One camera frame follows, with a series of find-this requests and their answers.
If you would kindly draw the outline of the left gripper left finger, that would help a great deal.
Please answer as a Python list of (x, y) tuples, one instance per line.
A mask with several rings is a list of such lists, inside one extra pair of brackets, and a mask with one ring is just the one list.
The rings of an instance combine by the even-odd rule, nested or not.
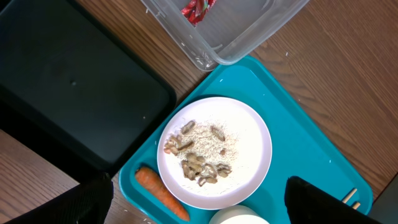
[(111, 177), (103, 172), (6, 224), (104, 223), (113, 196)]

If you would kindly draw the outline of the white bowl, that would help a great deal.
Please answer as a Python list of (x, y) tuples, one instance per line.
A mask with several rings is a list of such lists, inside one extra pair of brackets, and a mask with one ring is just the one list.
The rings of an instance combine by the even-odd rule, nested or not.
[(269, 224), (252, 209), (234, 205), (216, 212), (209, 224)]

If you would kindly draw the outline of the red snack wrapper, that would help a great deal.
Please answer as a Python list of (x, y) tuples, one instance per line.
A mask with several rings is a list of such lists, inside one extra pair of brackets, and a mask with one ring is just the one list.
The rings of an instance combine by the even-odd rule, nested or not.
[(190, 0), (180, 12), (191, 25), (196, 26), (204, 19), (204, 16), (214, 6), (215, 2), (216, 0)]

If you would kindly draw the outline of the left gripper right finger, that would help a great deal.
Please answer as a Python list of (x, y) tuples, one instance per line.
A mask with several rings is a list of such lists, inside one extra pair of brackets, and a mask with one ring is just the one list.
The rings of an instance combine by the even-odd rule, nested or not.
[(288, 178), (284, 202), (291, 224), (379, 224), (298, 176)]

